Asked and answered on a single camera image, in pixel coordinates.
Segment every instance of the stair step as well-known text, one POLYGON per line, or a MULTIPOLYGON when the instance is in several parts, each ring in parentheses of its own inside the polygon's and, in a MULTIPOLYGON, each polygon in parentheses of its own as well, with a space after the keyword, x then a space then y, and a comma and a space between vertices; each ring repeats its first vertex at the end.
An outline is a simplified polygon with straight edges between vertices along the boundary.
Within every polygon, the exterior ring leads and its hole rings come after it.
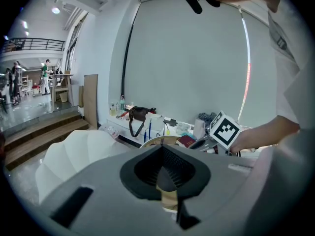
POLYGON ((63 141, 72 131, 88 128, 89 124, 85 120, 79 119, 30 139, 7 153, 5 166, 11 171, 46 150, 51 144, 63 141))
POLYGON ((17 146, 29 141, 30 139, 33 139, 37 136, 40 136, 46 132, 49 132, 55 128, 66 125, 78 119, 81 119, 81 115, 79 112, 70 112, 34 124, 7 138, 4 151, 10 151, 17 146))

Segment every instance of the white box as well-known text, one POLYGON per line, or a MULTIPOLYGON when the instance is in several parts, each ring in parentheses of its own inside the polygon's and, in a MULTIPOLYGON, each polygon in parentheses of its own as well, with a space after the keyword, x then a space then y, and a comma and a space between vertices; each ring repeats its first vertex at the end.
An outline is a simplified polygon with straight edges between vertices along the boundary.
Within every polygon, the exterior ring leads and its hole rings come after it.
POLYGON ((241 132, 236 121, 221 111, 210 124, 210 136, 228 150, 241 132))

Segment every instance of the bag strap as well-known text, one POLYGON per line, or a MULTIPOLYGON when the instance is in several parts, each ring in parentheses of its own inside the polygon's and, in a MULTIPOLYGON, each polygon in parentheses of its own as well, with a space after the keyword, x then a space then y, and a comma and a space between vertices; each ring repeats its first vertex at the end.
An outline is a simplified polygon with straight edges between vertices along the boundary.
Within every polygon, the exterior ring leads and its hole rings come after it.
POLYGON ((131 126, 132 120, 133 120, 133 115, 130 116, 130 121, 129 121, 130 134, 131 134, 132 137, 137 137, 137 136, 139 135, 141 129, 142 129, 143 126, 144 126, 144 122, 141 124, 141 126, 139 127, 137 133, 134 135, 134 134, 133 134, 133 130, 132 130, 132 126, 131 126))

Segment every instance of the railing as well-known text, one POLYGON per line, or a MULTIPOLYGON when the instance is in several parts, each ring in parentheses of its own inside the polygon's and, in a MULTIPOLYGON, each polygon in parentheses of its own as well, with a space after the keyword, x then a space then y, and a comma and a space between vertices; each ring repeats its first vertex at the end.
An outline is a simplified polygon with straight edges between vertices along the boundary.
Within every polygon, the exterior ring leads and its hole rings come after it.
POLYGON ((21 50, 62 51, 64 41, 46 38, 12 38, 5 41, 1 53, 21 50))

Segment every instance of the red book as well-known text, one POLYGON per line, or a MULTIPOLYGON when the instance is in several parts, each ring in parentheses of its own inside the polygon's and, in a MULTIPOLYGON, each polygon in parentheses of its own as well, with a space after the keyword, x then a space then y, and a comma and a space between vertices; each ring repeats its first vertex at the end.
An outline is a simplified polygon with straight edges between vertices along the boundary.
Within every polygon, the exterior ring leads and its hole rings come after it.
POLYGON ((192 137, 190 137, 189 135, 184 135, 180 138, 177 139, 176 143, 179 145, 179 146, 182 146, 182 147, 186 147, 188 148, 190 145, 192 145, 196 140, 192 137))

